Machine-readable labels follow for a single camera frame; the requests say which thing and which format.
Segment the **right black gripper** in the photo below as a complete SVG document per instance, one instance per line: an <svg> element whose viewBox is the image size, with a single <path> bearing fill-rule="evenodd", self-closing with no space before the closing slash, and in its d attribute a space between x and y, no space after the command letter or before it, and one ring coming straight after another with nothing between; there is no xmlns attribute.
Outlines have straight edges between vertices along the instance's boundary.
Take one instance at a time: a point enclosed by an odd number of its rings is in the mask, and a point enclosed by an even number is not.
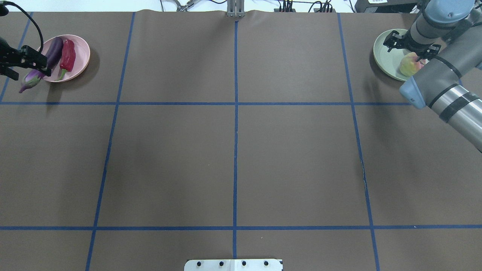
<svg viewBox="0 0 482 271"><path fill-rule="evenodd" d="M439 44L420 44L416 42L411 37L409 31L401 35L398 31L392 30L384 39L383 45L388 48L388 52L392 49L407 49L410 52L414 52L418 57L418 61L422 59L432 60L441 51L441 45Z"/></svg>

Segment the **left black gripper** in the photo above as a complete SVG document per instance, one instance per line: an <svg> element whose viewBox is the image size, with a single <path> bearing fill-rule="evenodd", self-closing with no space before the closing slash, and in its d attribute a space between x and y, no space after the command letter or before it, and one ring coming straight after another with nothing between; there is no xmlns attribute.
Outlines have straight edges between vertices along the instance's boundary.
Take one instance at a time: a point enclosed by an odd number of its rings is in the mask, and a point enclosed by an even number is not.
<svg viewBox="0 0 482 271"><path fill-rule="evenodd" d="M19 80L19 73L11 67L29 68L30 71L25 77L50 76L52 69L48 65L48 58L28 45L22 45L15 49L0 38L0 75L6 76L14 81Z"/></svg>

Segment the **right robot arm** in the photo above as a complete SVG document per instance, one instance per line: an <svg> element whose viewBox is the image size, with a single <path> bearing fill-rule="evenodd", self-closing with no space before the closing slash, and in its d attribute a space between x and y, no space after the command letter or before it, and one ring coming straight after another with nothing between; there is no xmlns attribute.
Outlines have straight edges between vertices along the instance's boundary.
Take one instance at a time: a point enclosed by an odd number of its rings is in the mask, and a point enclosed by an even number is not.
<svg viewBox="0 0 482 271"><path fill-rule="evenodd" d="M414 52L427 64L399 92L415 108L429 107L477 150L481 150L481 99L460 84L481 69L481 6L473 0L422 0L404 34L392 30L383 45Z"/></svg>

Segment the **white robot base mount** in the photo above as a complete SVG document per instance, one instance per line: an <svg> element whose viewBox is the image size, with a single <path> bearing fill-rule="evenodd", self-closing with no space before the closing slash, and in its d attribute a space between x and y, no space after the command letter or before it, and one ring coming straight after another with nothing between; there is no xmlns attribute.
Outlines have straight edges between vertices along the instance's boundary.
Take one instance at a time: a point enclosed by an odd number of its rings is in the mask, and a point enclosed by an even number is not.
<svg viewBox="0 0 482 271"><path fill-rule="evenodd" d="M282 271L281 259L193 259L184 271Z"/></svg>

